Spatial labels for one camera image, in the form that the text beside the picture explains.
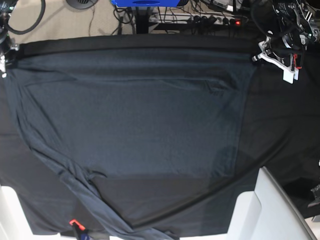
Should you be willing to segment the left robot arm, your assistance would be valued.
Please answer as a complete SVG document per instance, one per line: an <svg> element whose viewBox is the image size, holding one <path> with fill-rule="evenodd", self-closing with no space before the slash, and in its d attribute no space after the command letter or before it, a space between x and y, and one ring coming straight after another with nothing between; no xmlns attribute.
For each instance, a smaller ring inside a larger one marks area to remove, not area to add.
<svg viewBox="0 0 320 240"><path fill-rule="evenodd" d="M250 16L265 35L253 61L263 59L290 71L300 70L308 46L320 40L320 28L306 0L253 0Z"/></svg>

